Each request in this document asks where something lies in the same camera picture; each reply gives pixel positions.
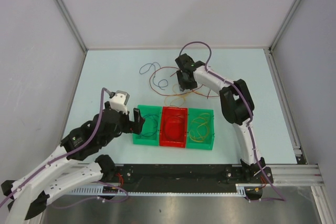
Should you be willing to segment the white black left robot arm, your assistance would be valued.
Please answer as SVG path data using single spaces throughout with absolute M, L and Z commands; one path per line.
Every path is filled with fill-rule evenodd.
M 7 205 L 8 223 L 23 223 L 40 213 L 65 193 L 91 182 L 110 182 L 117 168 L 109 155 L 100 155 L 84 168 L 64 175 L 64 171 L 79 161 L 97 153 L 123 133 L 140 134 L 145 119 L 138 108 L 134 120 L 124 103 L 100 104 L 92 120 L 73 129 L 51 155 L 29 174 L 18 180 L 6 180 L 1 189 Z

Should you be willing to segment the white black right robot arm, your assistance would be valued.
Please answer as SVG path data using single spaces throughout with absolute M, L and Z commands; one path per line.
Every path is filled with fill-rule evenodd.
M 244 80 L 233 81 L 215 73 L 208 63 L 195 62 L 189 55 L 179 55 L 177 79 L 180 90 L 194 90 L 204 85 L 219 95 L 222 114 L 233 125 L 240 147 L 243 179 L 249 183 L 263 178 L 273 183 L 253 133 L 253 110 L 255 108 L 247 84 Z

